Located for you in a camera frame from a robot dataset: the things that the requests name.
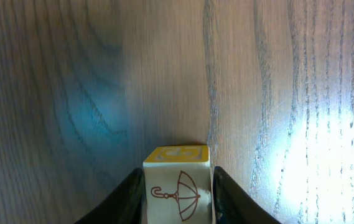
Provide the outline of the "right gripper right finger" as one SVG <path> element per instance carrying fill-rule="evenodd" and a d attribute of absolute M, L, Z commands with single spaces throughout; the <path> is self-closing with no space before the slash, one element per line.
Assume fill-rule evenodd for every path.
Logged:
<path fill-rule="evenodd" d="M 280 224 L 220 166 L 213 171 L 216 224 Z"/>

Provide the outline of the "acorn picture wooden block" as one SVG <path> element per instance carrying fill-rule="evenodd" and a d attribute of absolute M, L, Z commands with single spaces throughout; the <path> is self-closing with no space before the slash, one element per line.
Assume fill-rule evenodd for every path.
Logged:
<path fill-rule="evenodd" d="M 143 162 L 148 224 L 209 224 L 212 178 L 209 147 L 162 146 Z"/>

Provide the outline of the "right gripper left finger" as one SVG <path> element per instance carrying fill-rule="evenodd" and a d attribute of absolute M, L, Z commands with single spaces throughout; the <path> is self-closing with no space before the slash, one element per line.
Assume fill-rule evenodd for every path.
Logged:
<path fill-rule="evenodd" d="M 145 197 L 144 173 L 135 168 L 97 207 L 76 224 L 141 224 Z"/>

